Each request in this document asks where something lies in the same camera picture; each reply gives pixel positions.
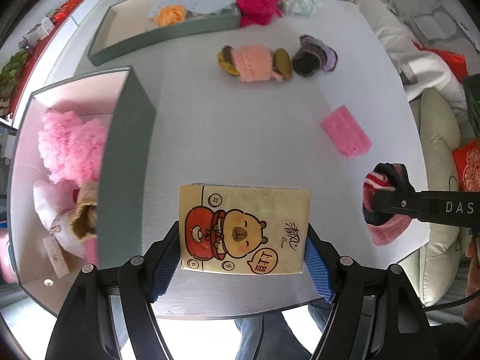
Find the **white bundle with rope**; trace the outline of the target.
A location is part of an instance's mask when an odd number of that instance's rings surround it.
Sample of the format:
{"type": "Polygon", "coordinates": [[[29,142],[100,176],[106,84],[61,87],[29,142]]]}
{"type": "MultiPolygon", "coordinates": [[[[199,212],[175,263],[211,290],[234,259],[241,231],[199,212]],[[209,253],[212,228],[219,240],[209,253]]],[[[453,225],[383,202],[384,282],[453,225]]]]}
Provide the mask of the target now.
{"type": "Polygon", "coordinates": [[[34,209],[43,227],[65,251],[84,258],[85,248],[73,234],[70,225],[76,206],[73,192],[73,185],[66,181],[54,184],[38,180],[32,187],[34,209]]]}

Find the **yellow capybara tissue pack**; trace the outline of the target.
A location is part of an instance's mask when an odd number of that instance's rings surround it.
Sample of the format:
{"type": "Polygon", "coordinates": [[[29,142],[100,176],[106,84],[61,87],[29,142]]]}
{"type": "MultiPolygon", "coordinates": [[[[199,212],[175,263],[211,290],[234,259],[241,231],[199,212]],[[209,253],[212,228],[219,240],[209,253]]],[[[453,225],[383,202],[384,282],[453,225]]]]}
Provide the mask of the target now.
{"type": "Polygon", "coordinates": [[[226,275],[299,274],[310,204],[307,189],[184,184],[181,268],[226,275]]]}

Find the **purple brown knitted pouch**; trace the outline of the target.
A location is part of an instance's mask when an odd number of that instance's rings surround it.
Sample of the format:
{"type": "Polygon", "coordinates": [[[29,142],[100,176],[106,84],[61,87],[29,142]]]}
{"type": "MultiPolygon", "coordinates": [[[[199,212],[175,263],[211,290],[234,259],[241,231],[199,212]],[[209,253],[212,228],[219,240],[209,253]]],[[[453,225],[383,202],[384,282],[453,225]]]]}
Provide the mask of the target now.
{"type": "Polygon", "coordinates": [[[326,43],[310,35],[302,35],[299,43],[292,67],[301,77],[312,77],[320,71],[332,72],[336,68],[338,55],[326,43]]]}

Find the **red striped pink sock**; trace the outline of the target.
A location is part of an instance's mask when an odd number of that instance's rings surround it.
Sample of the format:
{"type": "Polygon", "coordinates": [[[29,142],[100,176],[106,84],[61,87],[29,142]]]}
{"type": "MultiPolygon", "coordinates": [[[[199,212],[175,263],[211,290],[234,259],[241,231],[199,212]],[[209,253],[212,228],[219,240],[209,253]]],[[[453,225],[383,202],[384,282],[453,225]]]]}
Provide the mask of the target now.
{"type": "Polygon", "coordinates": [[[412,218],[391,209],[401,197],[414,192],[406,166],[401,163],[379,163],[366,175],[362,211],[376,246],[391,244],[408,228],[412,218]]]}

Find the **light pink fluffy plush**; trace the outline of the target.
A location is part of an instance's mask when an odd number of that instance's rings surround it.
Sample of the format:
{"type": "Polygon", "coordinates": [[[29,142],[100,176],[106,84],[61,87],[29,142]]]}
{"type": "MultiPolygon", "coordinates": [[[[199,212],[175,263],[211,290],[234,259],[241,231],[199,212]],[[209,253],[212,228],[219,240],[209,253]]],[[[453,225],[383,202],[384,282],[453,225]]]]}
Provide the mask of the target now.
{"type": "Polygon", "coordinates": [[[38,133],[38,150],[49,179],[79,187],[100,178],[107,127],[99,119],[82,121],[73,111],[48,111],[38,133]]]}

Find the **pink knitted item olive ends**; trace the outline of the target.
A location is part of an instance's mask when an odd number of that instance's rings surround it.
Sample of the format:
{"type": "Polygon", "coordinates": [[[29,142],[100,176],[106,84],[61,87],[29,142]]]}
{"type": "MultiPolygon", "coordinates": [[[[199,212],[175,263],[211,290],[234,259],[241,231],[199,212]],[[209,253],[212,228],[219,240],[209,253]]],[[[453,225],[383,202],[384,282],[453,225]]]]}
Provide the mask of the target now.
{"type": "Polygon", "coordinates": [[[234,49],[224,46],[216,55],[218,66],[232,77],[245,83],[276,80],[282,82],[293,76],[290,55],[283,48],[269,49],[250,45],[234,49]]]}

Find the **white grey sofa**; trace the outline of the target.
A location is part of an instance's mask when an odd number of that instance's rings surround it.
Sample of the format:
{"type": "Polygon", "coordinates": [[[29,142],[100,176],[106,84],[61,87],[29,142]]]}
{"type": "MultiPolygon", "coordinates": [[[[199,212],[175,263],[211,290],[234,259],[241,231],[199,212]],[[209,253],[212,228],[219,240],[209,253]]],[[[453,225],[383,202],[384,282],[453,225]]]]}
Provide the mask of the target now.
{"type": "MultiPolygon", "coordinates": [[[[448,64],[422,50],[416,13],[444,19],[436,0],[344,0],[354,3],[383,45],[400,75],[421,141],[428,188],[458,191],[461,182],[452,152],[461,144],[460,124],[467,119],[465,92],[448,64]]],[[[433,306],[450,289],[461,258],[459,227],[430,225],[430,240],[402,261],[414,289],[433,306]]]]}

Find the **magenta fluffy plush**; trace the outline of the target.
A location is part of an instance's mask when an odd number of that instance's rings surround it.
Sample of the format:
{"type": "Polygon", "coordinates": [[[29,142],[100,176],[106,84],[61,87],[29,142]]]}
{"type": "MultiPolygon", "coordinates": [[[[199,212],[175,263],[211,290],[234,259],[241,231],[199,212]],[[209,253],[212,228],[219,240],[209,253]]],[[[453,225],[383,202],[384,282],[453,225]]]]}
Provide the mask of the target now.
{"type": "Polygon", "coordinates": [[[240,11],[240,26],[266,26],[275,17],[282,17],[281,0],[236,0],[240,11]]]}

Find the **beige knitted pouch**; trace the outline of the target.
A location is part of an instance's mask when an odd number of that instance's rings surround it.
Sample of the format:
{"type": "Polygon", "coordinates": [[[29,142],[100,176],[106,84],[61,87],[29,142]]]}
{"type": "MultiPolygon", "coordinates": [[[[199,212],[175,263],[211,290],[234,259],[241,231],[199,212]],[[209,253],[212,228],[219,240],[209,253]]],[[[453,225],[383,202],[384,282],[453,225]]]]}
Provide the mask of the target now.
{"type": "Polygon", "coordinates": [[[70,219],[73,235],[79,242],[97,237],[98,183],[84,184],[77,195],[75,210],[70,219]]]}

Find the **pink plastic stool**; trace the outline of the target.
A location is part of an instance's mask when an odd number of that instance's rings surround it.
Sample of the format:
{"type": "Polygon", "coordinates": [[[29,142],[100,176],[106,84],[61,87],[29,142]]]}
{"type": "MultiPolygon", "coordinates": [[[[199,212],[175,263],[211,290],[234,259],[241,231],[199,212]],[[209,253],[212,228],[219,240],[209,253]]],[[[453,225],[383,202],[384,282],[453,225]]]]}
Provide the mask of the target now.
{"type": "Polygon", "coordinates": [[[0,232],[1,277],[6,283],[16,283],[17,276],[11,262],[9,247],[10,239],[8,231],[5,228],[2,228],[0,232]]]}

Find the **large green-edged storage box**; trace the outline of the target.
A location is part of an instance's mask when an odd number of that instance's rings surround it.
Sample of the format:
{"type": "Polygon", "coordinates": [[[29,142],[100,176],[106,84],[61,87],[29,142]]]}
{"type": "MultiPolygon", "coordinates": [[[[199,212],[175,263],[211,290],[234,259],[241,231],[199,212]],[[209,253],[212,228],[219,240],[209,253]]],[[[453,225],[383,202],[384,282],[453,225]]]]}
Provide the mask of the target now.
{"type": "Polygon", "coordinates": [[[99,181],[98,253],[102,268],[123,264],[142,251],[143,191],[156,109],[132,67],[74,76],[33,92],[16,136],[10,163],[7,221],[19,286],[57,315],[83,261],[68,258],[70,273],[55,275],[43,240],[47,230],[34,210],[33,185],[48,178],[38,152],[47,111],[74,111],[107,128],[99,181]]]}

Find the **pink sponge block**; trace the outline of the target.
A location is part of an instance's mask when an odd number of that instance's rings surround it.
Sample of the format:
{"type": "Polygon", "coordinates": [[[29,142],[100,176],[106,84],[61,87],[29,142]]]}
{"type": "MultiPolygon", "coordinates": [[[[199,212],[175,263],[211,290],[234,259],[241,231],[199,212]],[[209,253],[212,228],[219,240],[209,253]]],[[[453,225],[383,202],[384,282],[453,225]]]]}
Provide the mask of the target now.
{"type": "Polygon", "coordinates": [[[372,147],[371,140],[345,105],[325,117],[320,126],[346,158],[366,155],[372,147]]]}
{"type": "Polygon", "coordinates": [[[95,265],[95,267],[99,267],[98,240],[96,238],[89,238],[83,243],[83,246],[85,261],[95,265]]]}

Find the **shallow green tray box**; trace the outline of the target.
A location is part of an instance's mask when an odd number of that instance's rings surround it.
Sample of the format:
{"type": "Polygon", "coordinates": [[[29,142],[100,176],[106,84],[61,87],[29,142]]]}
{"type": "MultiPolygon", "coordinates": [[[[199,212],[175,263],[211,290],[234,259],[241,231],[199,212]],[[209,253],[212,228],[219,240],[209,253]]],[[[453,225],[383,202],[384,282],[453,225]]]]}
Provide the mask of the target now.
{"type": "Polygon", "coordinates": [[[186,20],[167,27],[158,27],[148,16],[157,0],[126,0],[107,10],[98,26],[87,53],[94,66],[144,47],[187,36],[238,29],[240,11],[235,4],[217,14],[194,16],[188,11],[186,20]]]}

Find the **orange yarn ball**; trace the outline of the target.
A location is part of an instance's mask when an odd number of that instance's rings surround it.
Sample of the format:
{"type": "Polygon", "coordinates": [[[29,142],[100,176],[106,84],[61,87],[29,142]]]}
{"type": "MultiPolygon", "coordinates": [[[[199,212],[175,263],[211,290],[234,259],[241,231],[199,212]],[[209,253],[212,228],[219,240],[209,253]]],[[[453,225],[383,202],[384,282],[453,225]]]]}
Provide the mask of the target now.
{"type": "Polygon", "coordinates": [[[188,11],[182,5],[166,6],[154,17],[154,22],[161,28],[179,24],[186,20],[187,13],[188,11]]]}

